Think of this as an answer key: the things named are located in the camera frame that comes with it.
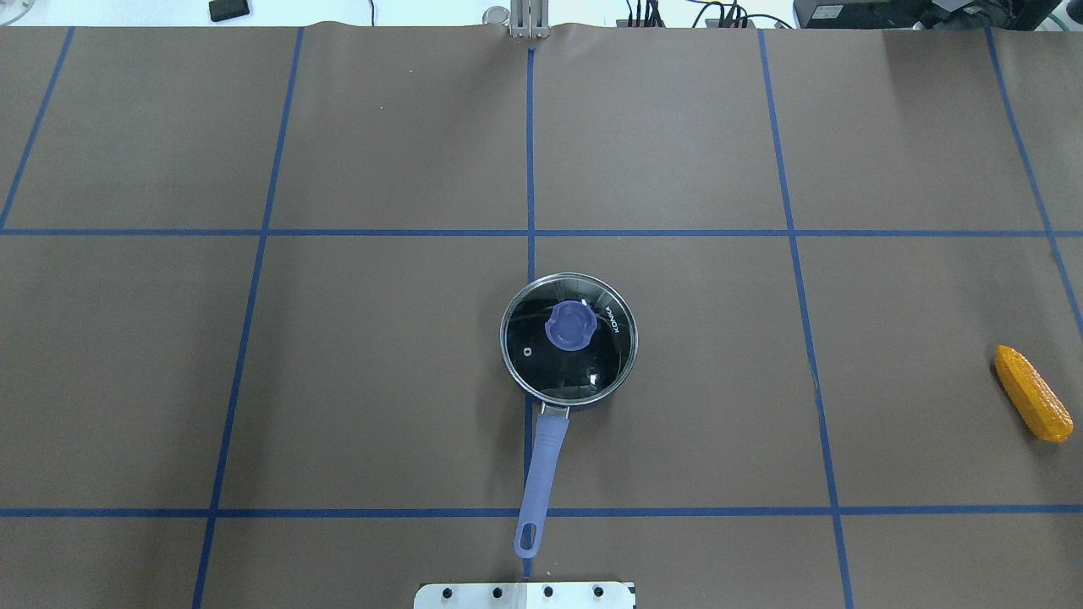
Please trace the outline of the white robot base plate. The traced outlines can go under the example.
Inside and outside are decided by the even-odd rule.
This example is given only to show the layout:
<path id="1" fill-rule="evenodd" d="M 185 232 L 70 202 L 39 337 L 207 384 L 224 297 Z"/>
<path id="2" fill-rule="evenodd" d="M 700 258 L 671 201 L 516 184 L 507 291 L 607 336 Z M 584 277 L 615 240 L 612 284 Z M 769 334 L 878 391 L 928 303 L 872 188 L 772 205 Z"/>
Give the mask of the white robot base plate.
<path id="1" fill-rule="evenodd" d="M 433 583 L 415 594 L 414 608 L 635 608 L 632 583 L 561 581 Z"/>

